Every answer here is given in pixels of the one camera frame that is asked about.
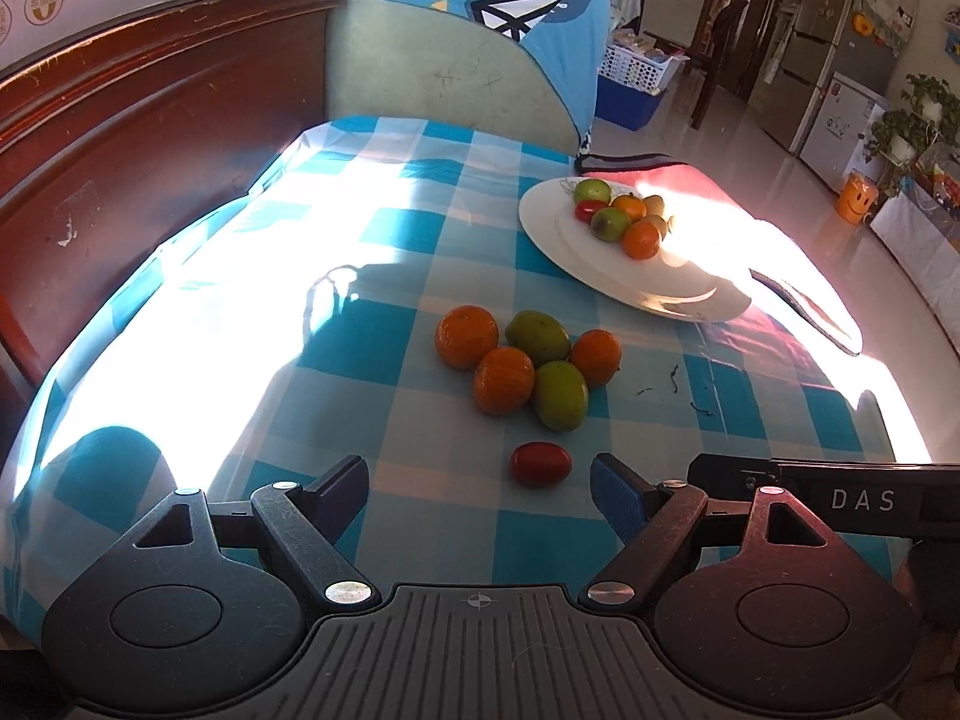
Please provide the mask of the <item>person's right hand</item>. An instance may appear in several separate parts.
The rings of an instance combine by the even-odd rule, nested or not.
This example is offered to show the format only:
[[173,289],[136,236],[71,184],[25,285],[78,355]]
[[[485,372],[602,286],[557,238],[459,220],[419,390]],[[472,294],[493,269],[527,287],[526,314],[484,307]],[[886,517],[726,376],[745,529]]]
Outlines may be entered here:
[[914,580],[908,562],[903,562],[896,569],[893,585],[908,600],[919,619],[919,639],[911,676],[921,683],[946,678],[947,683],[953,684],[958,661],[958,632],[950,632],[946,624],[934,622],[926,614],[918,582]]

